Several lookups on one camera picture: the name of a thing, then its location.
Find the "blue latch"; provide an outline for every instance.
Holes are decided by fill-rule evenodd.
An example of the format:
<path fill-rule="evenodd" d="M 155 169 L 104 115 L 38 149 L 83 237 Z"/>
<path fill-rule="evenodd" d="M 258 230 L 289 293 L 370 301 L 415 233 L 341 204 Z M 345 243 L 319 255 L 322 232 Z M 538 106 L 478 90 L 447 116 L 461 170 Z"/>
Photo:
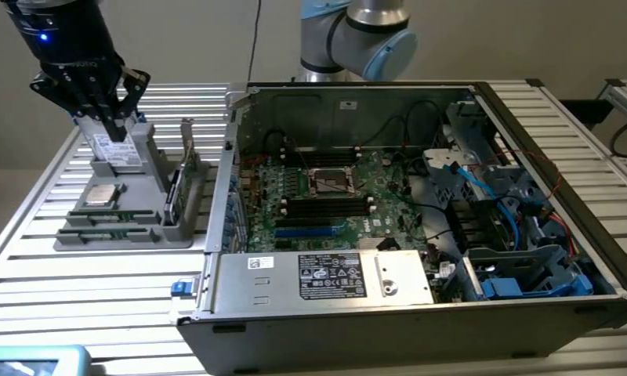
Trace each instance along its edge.
<path fill-rule="evenodd" d="M 175 282 L 171 286 L 171 296 L 192 296 L 192 282 Z"/>

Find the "circuit board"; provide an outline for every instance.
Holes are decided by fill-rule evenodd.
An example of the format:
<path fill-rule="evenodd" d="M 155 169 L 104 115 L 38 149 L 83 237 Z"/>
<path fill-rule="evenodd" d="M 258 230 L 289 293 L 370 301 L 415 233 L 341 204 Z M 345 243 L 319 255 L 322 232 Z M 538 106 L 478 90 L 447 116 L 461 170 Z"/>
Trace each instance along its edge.
<path fill-rule="evenodd" d="M 242 187 L 249 213 L 249 252 L 339 250 L 377 248 L 393 238 L 401 249 L 426 249 L 423 232 L 415 228 L 418 211 L 389 190 L 401 165 L 393 154 L 370 152 L 343 168 L 287 167 L 266 160 L 242 171 Z M 367 215 L 330 218 L 333 235 L 277 237 L 285 200 L 325 200 L 371 197 Z"/>

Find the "robotic arm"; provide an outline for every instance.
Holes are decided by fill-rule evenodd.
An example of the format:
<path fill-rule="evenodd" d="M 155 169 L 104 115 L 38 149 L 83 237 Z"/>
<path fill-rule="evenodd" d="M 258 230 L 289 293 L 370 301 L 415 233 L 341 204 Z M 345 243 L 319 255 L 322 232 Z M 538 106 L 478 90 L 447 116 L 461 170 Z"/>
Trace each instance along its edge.
<path fill-rule="evenodd" d="M 31 88 L 123 142 L 151 76 L 126 67 L 96 0 L 2 0 L 42 72 Z M 128 95 L 119 100 L 119 82 Z"/>
<path fill-rule="evenodd" d="M 299 81 L 393 81 L 417 51 L 403 0 L 303 0 Z"/>

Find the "motherboard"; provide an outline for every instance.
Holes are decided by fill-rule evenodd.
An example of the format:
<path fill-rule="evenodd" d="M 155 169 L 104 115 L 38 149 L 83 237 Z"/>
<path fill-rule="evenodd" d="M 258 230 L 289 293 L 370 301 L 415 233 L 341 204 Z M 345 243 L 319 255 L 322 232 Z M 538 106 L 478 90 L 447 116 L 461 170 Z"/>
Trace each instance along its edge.
<path fill-rule="evenodd" d="M 249 160 L 247 251 L 425 249 L 422 216 L 389 188 L 403 177 L 402 157 L 370 151 Z"/>

